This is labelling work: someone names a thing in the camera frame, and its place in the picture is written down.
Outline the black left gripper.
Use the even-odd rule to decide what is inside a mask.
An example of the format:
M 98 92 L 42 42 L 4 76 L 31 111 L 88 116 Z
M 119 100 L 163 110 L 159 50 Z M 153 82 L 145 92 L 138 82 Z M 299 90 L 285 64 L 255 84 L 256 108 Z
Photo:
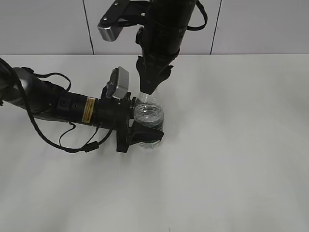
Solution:
M 108 130 L 106 136 L 99 141 L 103 144 L 116 131 L 116 151 L 126 153 L 129 145 L 137 143 L 153 143 L 162 140 L 162 130 L 146 127 L 136 121 L 129 126 L 133 118 L 131 93 L 127 92 L 122 99 L 108 98 L 103 90 L 95 107 L 95 125 Z

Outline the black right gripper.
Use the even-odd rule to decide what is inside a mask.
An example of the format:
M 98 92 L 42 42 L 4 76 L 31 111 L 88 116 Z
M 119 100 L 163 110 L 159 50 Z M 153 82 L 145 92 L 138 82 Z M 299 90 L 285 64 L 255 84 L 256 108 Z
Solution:
M 156 88 L 169 78 L 173 65 L 170 64 L 179 54 L 187 24 L 180 21 L 168 24 L 146 21 L 139 28 L 136 43 L 142 48 L 138 56 L 136 69 L 140 77 L 140 92 L 152 95 Z M 145 64 L 151 65 L 151 79 Z

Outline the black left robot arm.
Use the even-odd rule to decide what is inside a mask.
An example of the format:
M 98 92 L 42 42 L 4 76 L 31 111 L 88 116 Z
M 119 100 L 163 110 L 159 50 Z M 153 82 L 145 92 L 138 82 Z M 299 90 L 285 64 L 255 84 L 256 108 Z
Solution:
M 37 74 L 28 67 L 11 67 L 0 61 L 0 101 L 27 111 L 38 135 L 49 145 L 68 153 L 90 152 L 99 148 L 116 131 L 116 150 L 126 153 L 131 145 L 156 142 L 163 138 L 161 129 L 149 128 L 133 120 L 133 99 L 128 91 L 129 73 L 122 67 L 113 69 L 101 97 L 93 98 L 70 92 L 46 79 L 53 73 Z M 39 129 L 36 119 L 83 124 L 104 128 L 108 133 L 100 141 L 68 148 L 51 142 Z

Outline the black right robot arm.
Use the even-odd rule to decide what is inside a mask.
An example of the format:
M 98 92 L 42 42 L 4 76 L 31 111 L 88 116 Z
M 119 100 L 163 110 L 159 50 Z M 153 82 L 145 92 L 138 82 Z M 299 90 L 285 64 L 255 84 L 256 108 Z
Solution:
M 195 0 L 154 0 L 150 4 L 145 14 L 150 24 L 137 36 L 142 48 L 136 63 L 141 92 L 151 95 L 169 78 L 171 63 L 180 52 L 196 3 Z

